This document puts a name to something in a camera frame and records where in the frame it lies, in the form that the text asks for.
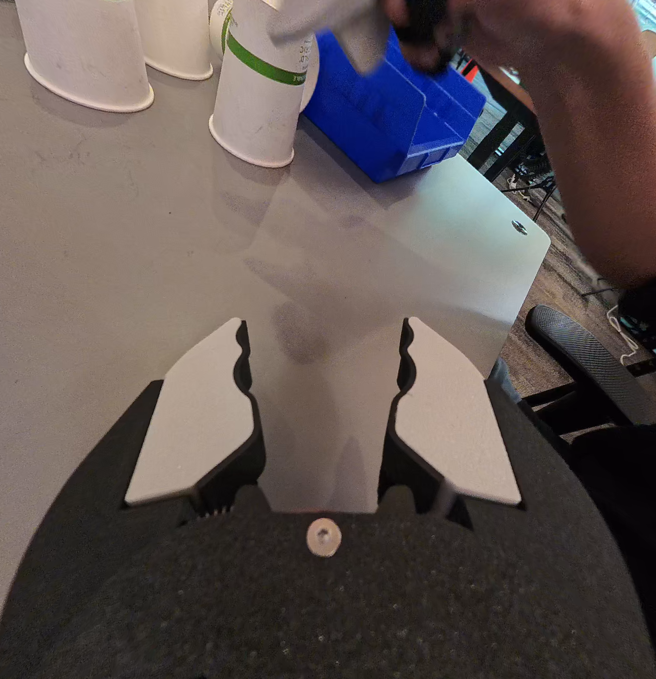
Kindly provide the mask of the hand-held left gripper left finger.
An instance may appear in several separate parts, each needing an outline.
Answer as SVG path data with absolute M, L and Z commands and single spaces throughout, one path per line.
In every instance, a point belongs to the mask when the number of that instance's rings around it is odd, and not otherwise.
M 200 513 L 234 505 L 265 468 L 251 347 L 232 318 L 188 350 L 162 381 L 125 495 L 129 506 L 187 498 Z

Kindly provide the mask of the wooden desk black legs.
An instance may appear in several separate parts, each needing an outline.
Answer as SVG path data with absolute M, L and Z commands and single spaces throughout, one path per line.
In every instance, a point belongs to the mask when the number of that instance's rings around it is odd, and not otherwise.
M 517 125 L 522 126 L 522 131 L 516 139 L 485 171 L 484 178 L 493 182 L 528 149 L 534 140 L 540 137 L 540 131 L 533 99 L 524 89 L 519 76 L 510 74 L 502 66 L 489 66 L 482 61 L 476 61 L 489 94 L 505 110 L 505 113 L 471 152 L 468 163 L 476 170 L 480 170 L 499 150 L 501 143 L 506 140 L 513 129 Z

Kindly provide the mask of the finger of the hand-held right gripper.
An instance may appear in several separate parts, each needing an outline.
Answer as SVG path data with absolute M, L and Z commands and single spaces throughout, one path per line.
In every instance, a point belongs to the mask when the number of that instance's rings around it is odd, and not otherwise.
M 277 45 L 326 30 L 355 71 L 367 75 L 384 59 L 391 24 L 379 1 L 282 1 L 267 22 Z

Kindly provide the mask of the black office chair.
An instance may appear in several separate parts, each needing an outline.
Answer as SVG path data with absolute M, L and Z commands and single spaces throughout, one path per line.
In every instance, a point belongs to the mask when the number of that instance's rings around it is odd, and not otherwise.
M 587 329 L 545 305 L 526 317 L 527 334 L 556 361 L 570 383 L 525 398 L 555 435 L 606 424 L 656 425 L 656 404 L 631 372 Z

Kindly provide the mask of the person's right hand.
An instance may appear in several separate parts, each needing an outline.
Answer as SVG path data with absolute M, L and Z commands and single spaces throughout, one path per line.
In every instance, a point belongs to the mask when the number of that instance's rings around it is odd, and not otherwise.
M 571 14 L 570 1 L 449 1 L 449 39 L 494 66 L 528 72 L 553 63 L 553 48 Z

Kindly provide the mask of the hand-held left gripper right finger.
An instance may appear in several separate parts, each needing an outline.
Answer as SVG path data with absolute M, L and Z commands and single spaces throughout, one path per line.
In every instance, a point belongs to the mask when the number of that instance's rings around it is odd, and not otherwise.
M 417 317 L 403 320 L 399 357 L 380 499 L 405 486 L 418 514 L 456 515 L 465 498 L 519 507 L 516 474 L 476 366 Z

